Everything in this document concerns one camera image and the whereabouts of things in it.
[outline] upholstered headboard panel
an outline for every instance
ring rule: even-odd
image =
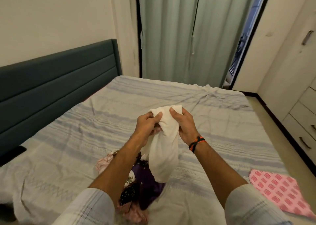
[[[118,75],[116,39],[0,67],[0,156]]]

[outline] folded white garment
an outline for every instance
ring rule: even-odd
[[[154,116],[162,112],[162,118],[159,122],[162,131],[150,136],[145,147],[141,149],[141,159],[148,160],[149,169],[158,183],[166,183],[179,163],[179,123],[172,118],[169,112],[170,107],[176,112],[182,113],[182,105],[164,106],[149,110]]]

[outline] person's right hand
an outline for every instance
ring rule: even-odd
[[[200,135],[195,123],[193,116],[182,108],[182,114],[177,113],[173,108],[170,108],[171,116],[180,124],[179,135],[183,142],[190,145]]]

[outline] orange and black bracelet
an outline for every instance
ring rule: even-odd
[[[205,141],[205,139],[204,139],[202,136],[199,135],[199,136],[193,141],[193,143],[191,143],[191,144],[189,145],[189,150],[191,150],[192,153],[194,153],[196,145],[197,145],[198,143],[200,143],[200,142],[203,142],[203,141]]]

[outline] person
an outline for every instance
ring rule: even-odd
[[[172,108],[170,113],[180,125],[181,139],[190,145],[200,135],[193,116],[184,108],[182,114]],[[161,112],[155,117],[152,113],[139,116],[134,133],[105,171],[78,195],[53,224],[113,224],[114,204],[120,198],[140,149],[145,146],[149,135],[161,130],[157,126],[161,118]],[[206,141],[196,145],[194,154],[224,208],[228,225],[292,224],[278,207],[248,184]]]

